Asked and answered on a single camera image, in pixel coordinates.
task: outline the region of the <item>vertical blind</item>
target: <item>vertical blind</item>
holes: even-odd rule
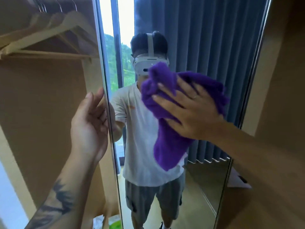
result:
[[[135,34],[159,31],[170,69],[207,75],[225,85],[226,120],[239,123],[267,0],[134,0]],[[190,162],[226,160],[210,142],[195,141]]]

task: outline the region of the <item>headset strap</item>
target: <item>headset strap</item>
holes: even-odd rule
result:
[[[147,42],[148,42],[148,56],[154,57],[154,51],[153,51],[153,35],[147,33]]]

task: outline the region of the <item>black tattoo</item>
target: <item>black tattoo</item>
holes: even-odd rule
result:
[[[48,228],[73,207],[73,198],[69,191],[62,190],[64,185],[57,180],[51,193],[29,221],[25,229]]]

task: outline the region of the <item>shoe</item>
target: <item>shoe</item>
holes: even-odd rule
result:
[[[160,226],[160,228],[159,229],[162,229],[162,227],[163,227],[163,222],[161,223],[161,226]],[[171,228],[170,228],[171,229]]]

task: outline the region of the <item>white vr headset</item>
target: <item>white vr headset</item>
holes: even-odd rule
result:
[[[147,34],[148,40],[148,56],[144,57],[132,57],[130,56],[130,62],[137,75],[148,75],[148,69],[158,62],[164,62],[167,66],[170,65],[168,57],[166,59],[155,56],[153,49],[153,35]]]

